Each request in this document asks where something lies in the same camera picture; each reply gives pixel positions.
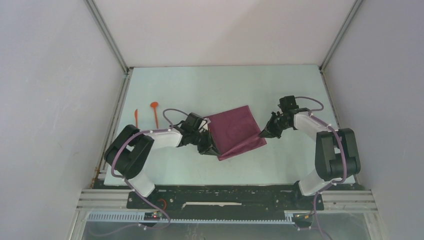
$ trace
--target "wall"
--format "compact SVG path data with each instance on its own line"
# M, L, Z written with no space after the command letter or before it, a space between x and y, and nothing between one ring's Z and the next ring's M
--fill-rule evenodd
M355 0L97 0L131 67L320 65Z
M424 1L364 1L325 72L393 240L422 239Z
M123 72L82 0L0 3L0 232L64 239Z

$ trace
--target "orange utensil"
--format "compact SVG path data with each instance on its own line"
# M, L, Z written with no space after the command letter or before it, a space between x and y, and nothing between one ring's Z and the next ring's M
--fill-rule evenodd
M139 109L137 108L134 112L135 117L135 127L139 128Z
M150 107L154 110L154 120L156 121L156 128L159 129L159 122L158 122L158 114L156 113L156 108L158 107L159 103L157 101L154 101L150 103Z

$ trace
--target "floor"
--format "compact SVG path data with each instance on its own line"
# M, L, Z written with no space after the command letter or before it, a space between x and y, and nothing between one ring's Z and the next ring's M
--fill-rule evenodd
M201 66L135 68L118 124L118 133L128 124L142 130L155 129L151 102L158 102L159 128L168 123L162 111L176 108L200 116L212 115L248 105L263 129L272 111L278 111L284 96L308 96L321 101L325 109L316 114L336 126L330 102L316 65ZM300 107L316 108L314 102L299 99ZM167 113L174 123L185 119L178 112ZM199 155L193 145L162 148L150 153L145 169L159 185L270 185L293 184L315 167L315 143L300 131L287 129L280 139L250 152L218 161ZM346 183L354 183L353 177ZM108 167L105 185L122 185Z

